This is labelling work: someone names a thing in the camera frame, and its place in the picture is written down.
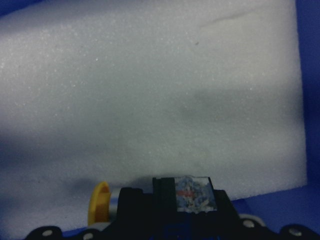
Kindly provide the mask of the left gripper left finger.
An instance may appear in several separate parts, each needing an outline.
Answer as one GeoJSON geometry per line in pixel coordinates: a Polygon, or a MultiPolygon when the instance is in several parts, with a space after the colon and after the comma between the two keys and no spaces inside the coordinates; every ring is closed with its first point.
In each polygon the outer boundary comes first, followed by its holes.
{"type": "Polygon", "coordinates": [[[76,230],[62,231],[58,226],[41,226],[32,230],[25,240],[107,240],[117,235],[115,223],[98,222],[76,230]]]}

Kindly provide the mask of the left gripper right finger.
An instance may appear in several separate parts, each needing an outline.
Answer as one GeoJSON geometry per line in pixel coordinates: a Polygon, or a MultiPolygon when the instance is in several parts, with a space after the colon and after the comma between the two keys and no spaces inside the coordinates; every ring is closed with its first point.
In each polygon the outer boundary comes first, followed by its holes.
{"type": "Polygon", "coordinates": [[[238,213],[226,191],[217,191],[218,240],[318,240],[320,234],[301,224],[288,224],[278,232],[261,218],[238,213]]]}

